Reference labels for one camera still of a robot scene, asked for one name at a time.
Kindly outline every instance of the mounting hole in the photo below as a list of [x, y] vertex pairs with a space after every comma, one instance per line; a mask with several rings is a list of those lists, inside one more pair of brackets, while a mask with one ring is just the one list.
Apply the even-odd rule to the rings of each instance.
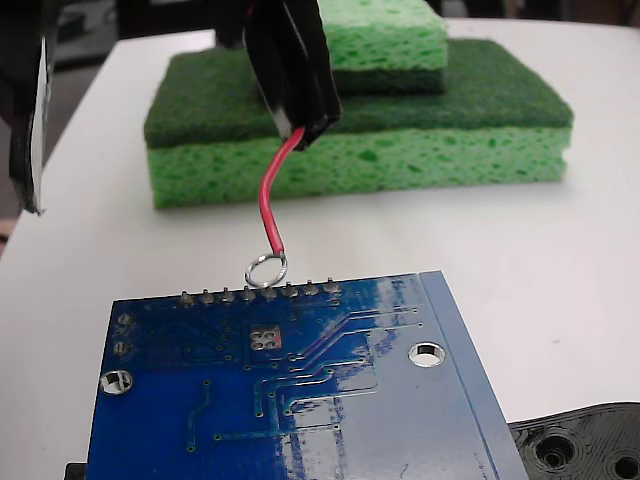
[[573, 460], [575, 449], [564, 437], [551, 435], [536, 447], [538, 459], [549, 468], [561, 468]]
[[409, 350], [409, 360], [418, 367], [437, 367], [444, 362], [444, 349], [437, 343], [418, 343]]
[[113, 370], [100, 377], [100, 389], [107, 395], [122, 395], [132, 386], [133, 377], [126, 370]]
[[631, 457], [622, 457], [616, 462], [615, 472], [625, 480], [640, 478], [640, 465]]

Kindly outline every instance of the gray floor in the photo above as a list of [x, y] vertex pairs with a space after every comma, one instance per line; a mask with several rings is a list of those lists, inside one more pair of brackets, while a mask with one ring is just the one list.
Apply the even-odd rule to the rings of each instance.
[[[57, 73], [53, 77], [45, 159], [49, 158], [99, 69], [99, 66], [87, 67]], [[0, 219], [13, 218], [20, 213], [18, 201], [9, 180], [9, 136], [8, 126], [0, 120]]]

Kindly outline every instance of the black plastic part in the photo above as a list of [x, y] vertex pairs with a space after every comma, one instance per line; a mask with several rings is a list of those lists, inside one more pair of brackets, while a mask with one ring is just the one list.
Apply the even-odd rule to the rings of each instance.
[[305, 127], [306, 149], [342, 117], [316, 0], [257, 2], [244, 40], [280, 136]]
[[640, 480], [640, 403], [509, 425], [531, 480]]
[[64, 471], [64, 480], [85, 480], [86, 476], [86, 463], [68, 463]]

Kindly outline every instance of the stacked sponges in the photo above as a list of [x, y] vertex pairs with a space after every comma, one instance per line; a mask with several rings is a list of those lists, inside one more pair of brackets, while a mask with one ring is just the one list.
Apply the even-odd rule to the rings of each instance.
[[[344, 119], [309, 150], [290, 156], [274, 198], [561, 179], [571, 110], [502, 47], [447, 42], [442, 20], [423, 0], [320, 5]], [[340, 13], [344, 5], [349, 8]], [[418, 6], [430, 35], [411, 26]], [[364, 19], [347, 14], [359, 8], [360, 16], [366, 8], [372, 12]], [[391, 15], [398, 15], [396, 34]], [[411, 35], [398, 37], [400, 25]], [[348, 53], [349, 31], [359, 38], [357, 55]], [[411, 53], [418, 48], [432, 53]], [[442, 74], [447, 50], [446, 93], [415, 93], [417, 79]], [[374, 61], [383, 56], [384, 62]], [[145, 136], [157, 207], [255, 200], [280, 145], [270, 114], [256, 100], [246, 53], [220, 49], [172, 60]]]

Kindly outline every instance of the black object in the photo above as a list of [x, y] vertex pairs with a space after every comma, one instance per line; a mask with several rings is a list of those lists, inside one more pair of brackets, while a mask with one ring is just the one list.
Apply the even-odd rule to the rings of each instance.
[[640, 479], [640, 403], [509, 425], [531, 480]]
[[84, 480], [86, 475], [86, 463], [68, 463], [64, 471], [64, 480]]
[[136, 38], [209, 29], [212, 27], [212, 5], [234, 1], [117, 0], [118, 35], [120, 38]]
[[[442, 15], [442, 0], [427, 0], [427, 3], [438, 15]], [[463, 3], [471, 18], [504, 18], [502, 0], [463, 0]]]
[[304, 150], [342, 117], [316, 0], [263, 0], [248, 12], [245, 44], [280, 136], [299, 127]]
[[56, 7], [53, 0], [0, 0], [0, 117], [11, 129], [9, 176], [29, 212], [39, 211]]

